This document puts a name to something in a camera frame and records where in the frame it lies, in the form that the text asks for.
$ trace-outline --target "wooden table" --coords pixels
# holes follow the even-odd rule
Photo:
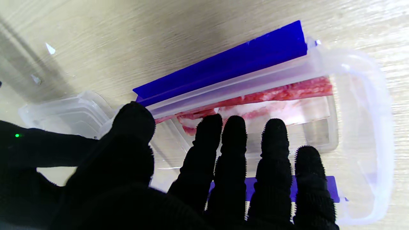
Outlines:
[[[360,229],[407,229],[408,9],[407,0],[1,1],[0,119],[24,125],[17,114],[24,104],[84,90],[116,108],[135,99],[136,86],[301,20],[306,34],[330,48],[364,51],[385,72],[395,119],[394,192],[386,217]]]

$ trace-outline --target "meat slice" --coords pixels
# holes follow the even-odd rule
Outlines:
[[[264,125],[271,118],[280,118],[286,125],[294,125],[321,120],[330,116],[326,97],[225,106],[218,108],[218,113],[222,116],[224,124],[230,116],[243,117],[248,134],[261,133]],[[201,118],[190,119],[178,116],[178,121],[185,133],[193,136],[196,134],[196,126]]]
[[[181,117],[188,119],[198,119],[205,116],[215,114],[215,108],[237,106],[242,104],[263,102],[263,101],[285,101],[303,99],[309,97],[322,97],[332,95],[332,85],[327,77],[318,77],[306,81],[301,81],[285,86],[272,88],[269,90],[255,92],[252,94],[235,97],[232,99],[216,102],[213,104],[201,106],[189,111],[180,112],[176,115],[171,115],[156,119],[156,123],[163,122],[173,117]]]

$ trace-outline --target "blue plastic strip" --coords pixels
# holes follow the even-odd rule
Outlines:
[[[137,102],[149,106],[221,81],[277,65],[307,54],[296,21],[196,64],[133,89]]]
[[[335,177],[334,176],[327,176],[327,189],[328,192],[330,193],[331,198],[334,200],[335,203],[340,202],[340,198],[338,195],[338,190],[337,190],[337,184],[335,182]],[[252,198],[252,195],[254,193],[254,183],[257,182],[257,179],[255,177],[248,177],[244,181],[246,184],[246,201],[250,201]],[[209,196],[214,188],[214,182],[211,183],[210,189],[209,189]],[[292,176],[292,185],[291,185],[291,193],[290,193],[290,198],[292,202],[295,202],[295,198],[297,196],[297,180],[295,179],[295,176]]]

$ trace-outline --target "black glove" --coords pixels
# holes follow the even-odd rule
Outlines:
[[[295,164],[297,212],[291,218],[291,164],[285,124],[271,119],[262,136],[260,160],[245,221],[246,129],[241,117],[228,119],[222,135],[222,155],[214,170],[215,187],[204,211],[212,169],[219,144],[222,118],[205,117],[197,126],[196,139],[188,151],[171,194],[191,206],[216,229],[339,229],[334,202],[327,191],[324,167],[318,151],[310,146],[298,149]]]
[[[286,128],[281,120],[273,119],[266,124],[262,160],[256,174],[258,182],[254,185],[247,221],[244,220],[247,135],[241,117],[233,116],[225,125],[222,155],[214,176],[222,120],[219,115],[203,119],[181,174],[168,194],[148,187],[154,168],[148,143],[155,121],[136,102],[120,110],[110,132],[99,141],[23,129],[5,122],[0,125],[6,127],[1,133],[0,183],[7,188],[0,189],[0,202],[5,204],[2,206],[5,209],[0,209],[4,211],[0,212],[0,221],[43,228],[52,219],[49,229],[59,230],[338,229],[324,168],[312,147],[302,147],[297,153],[299,193],[295,225],[290,223],[291,168]],[[11,138],[15,133],[26,138]],[[35,171],[35,167],[63,165],[78,165],[65,187],[51,184]],[[216,186],[204,212],[212,180]],[[14,194],[10,188],[24,193]],[[11,207],[15,213],[9,213]]]

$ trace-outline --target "glove finger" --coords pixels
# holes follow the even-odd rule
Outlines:
[[[325,170],[314,147],[304,146],[297,150],[295,176],[298,193],[294,224],[299,229],[338,230],[334,201],[327,190]]]
[[[219,114],[207,116],[198,124],[193,146],[186,154],[180,175],[168,191],[200,214],[205,208],[213,180],[222,125]]]
[[[152,114],[143,105],[131,101],[119,110],[110,132],[133,135],[148,144],[153,137],[155,127]]]
[[[246,125],[244,119],[232,116],[222,134],[222,155],[217,159],[214,183],[207,206],[213,225],[244,221],[246,199]]]
[[[264,221],[287,228],[291,225],[291,164],[288,160],[288,137],[280,119],[270,119],[261,141],[254,194],[250,201],[249,223]]]

